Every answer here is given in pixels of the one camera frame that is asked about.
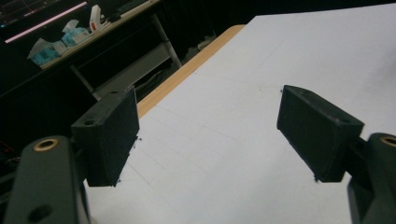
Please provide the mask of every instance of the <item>wooden table edge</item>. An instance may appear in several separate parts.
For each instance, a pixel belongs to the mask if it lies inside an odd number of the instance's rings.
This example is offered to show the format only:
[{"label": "wooden table edge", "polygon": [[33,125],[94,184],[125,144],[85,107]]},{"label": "wooden table edge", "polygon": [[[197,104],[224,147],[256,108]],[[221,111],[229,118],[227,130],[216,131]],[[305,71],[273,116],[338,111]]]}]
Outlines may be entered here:
[{"label": "wooden table edge", "polygon": [[206,62],[212,55],[229,42],[245,25],[235,25],[227,29],[195,57],[184,64],[172,76],[165,80],[159,87],[137,104],[137,113],[142,118],[152,107],[158,104],[178,84],[192,74],[198,67]]}]

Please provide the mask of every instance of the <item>white paper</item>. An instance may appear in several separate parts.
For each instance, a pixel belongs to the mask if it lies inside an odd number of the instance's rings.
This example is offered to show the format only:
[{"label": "white paper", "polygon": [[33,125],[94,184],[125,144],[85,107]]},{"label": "white paper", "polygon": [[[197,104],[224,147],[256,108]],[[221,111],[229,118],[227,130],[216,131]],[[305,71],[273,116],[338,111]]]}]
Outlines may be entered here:
[{"label": "white paper", "polygon": [[66,24],[62,32],[67,33],[77,27],[78,21],[77,20],[71,20]]},{"label": "white paper", "polygon": [[35,45],[32,47],[32,50],[30,50],[29,55],[27,56],[27,59],[31,59],[33,56],[35,56],[38,52],[40,52],[43,49],[47,49],[53,46],[53,43],[44,40],[42,38],[39,38],[37,42],[35,42]]}]

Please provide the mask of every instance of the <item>fluorescent light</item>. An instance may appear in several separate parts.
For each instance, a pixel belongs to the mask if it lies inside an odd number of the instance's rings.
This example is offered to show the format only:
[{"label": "fluorescent light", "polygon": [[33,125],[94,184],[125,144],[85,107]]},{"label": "fluorescent light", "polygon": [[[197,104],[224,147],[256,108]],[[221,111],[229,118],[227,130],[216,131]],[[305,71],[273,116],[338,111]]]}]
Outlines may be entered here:
[{"label": "fluorescent light", "polygon": [[84,6],[86,6],[86,5],[88,5],[88,3],[87,3],[87,2],[83,2],[83,3],[81,3],[81,4],[79,4],[79,5],[75,6],[75,7],[69,8],[69,9],[66,10],[65,12],[60,13],[60,14],[58,14],[58,15],[52,17],[51,19],[47,20],[47,21],[43,21],[43,22],[41,22],[40,24],[38,24],[38,25],[36,25],[36,26],[34,26],[34,27],[32,27],[32,28],[26,30],[26,31],[23,31],[22,33],[20,33],[20,34],[18,34],[18,35],[12,36],[10,39],[7,39],[5,42],[6,42],[7,44],[8,44],[8,43],[11,43],[12,41],[14,41],[14,40],[16,40],[16,39],[18,39],[18,38],[20,38],[20,37],[22,37],[22,36],[24,36],[24,35],[27,35],[27,34],[33,32],[34,30],[36,30],[36,29],[38,29],[38,28],[40,28],[40,27],[42,27],[42,26],[45,26],[45,25],[47,25],[48,23],[50,23],[50,22],[52,22],[52,21],[55,21],[55,20],[61,18],[62,16],[66,15],[66,14],[68,14],[68,13],[70,13],[70,12],[76,10],[76,9],[79,9],[80,7],[84,7]]}]

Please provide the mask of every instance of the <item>desk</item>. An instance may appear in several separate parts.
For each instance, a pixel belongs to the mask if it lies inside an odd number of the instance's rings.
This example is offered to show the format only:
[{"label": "desk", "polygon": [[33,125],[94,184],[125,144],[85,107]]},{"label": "desk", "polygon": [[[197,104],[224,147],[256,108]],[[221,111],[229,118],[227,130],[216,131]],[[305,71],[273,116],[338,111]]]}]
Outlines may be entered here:
[{"label": "desk", "polygon": [[[90,37],[83,41],[82,43],[70,47],[68,51],[66,51],[60,58],[52,60],[49,63],[45,63],[41,65],[41,69],[49,69],[52,66],[57,66],[62,63],[66,59],[73,58],[76,53],[79,51],[83,51],[90,44],[95,41],[100,41],[108,33],[116,30],[118,27],[123,25],[125,22],[132,20],[135,16],[148,11],[153,8],[157,4],[159,4],[162,0],[149,0],[138,7],[131,9],[130,11],[121,15],[120,20],[110,23],[106,29],[101,32],[91,34]],[[126,88],[131,82],[136,82],[143,75],[163,63],[167,59],[172,59],[173,63],[177,67],[181,67],[181,62],[177,57],[175,50],[169,41],[158,17],[156,14],[151,15],[151,21],[154,24],[158,34],[162,39],[161,45],[159,45],[156,49],[148,52],[145,56],[139,59],[137,62],[131,64],[115,77],[111,78],[106,83],[102,84],[98,88],[94,88],[90,82],[78,71],[78,68],[73,64],[70,65],[70,69],[76,74],[76,76],[81,80],[81,82],[85,85],[85,87],[92,93],[92,95],[99,100],[101,96],[105,95],[110,91],[114,91],[119,87]]]},{"label": "desk", "polygon": [[208,47],[203,49],[194,58],[177,70],[172,76],[165,80],[159,87],[152,91],[147,97],[139,102],[137,110],[139,118],[142,118],[149,110],[158,104],[178,84],[191,75],[199,66],[206,62],[230,39],[232,39],[245,25],[235,25],[216,38]]},{"label": "desk", "polygon": [[256,17],[140,119],[142,140],[117,187],[87,188],[92,215],[99,223],[350,223],[349,176],[316,183],[276,129],[280,90],[323,96],[365,123],[364,139],[396,133],[395,10]]}]

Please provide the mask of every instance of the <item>screw hole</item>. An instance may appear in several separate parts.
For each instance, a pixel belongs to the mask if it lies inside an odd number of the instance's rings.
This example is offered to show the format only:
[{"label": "screw hole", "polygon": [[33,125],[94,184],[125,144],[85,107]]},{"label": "screw hole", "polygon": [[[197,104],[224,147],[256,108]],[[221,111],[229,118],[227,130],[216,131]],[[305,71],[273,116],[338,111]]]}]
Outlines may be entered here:
[{"label": "screw hole", "polygon": [[37,152],[47,151],[55,148],[56,146],[58,146],[58,144],[59,140],[56,138],[46,139],[37,143],[33,150]]},{"label": "screw hole", "polygon": [[30,222],[40,222],[44,218],[48,217],[52,213],[52,208],[48,204],[41,205],[37,208],[35,208],[30,214],[29,214],[29,221]]},{"label": "screw hole", "polygon": [[384,136],[381,137],[381,141],[389,146],[396,147],[396,137]]},{"label": "screw hole", "polygon": [[87,120],[87,121],[84,122],[84,124],[87,125],[87,126],[91,126],[91,125],[93,125],[94,123],[95,123],[95,121],[92,120],[92,119],[91,119],[91,120]]}]

